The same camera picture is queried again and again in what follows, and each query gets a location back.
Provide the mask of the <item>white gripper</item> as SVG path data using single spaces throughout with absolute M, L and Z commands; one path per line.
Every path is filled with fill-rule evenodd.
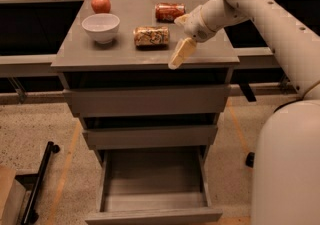
M 212 31 L 202 18 L 202 5 L 197 6 L 189 14 L 175 18 L 174 23 L 184 26 L 184 33 L 191 38 L 178 41 L 168 62 L 168 67 L 172 70 L 179 68 L 195 52 L 197 42 L 204 43 L 216 35 L 216 32 Z

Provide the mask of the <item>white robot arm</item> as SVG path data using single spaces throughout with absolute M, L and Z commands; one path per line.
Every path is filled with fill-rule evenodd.
M 253 160 L 251 225 L 320 225 L 320 38 L 275 0 L 209 0 L 179 16 L 184 30 L 168 65 L 181 66 L 200 43 L 249 20 L 298 100 L 262 127 Z

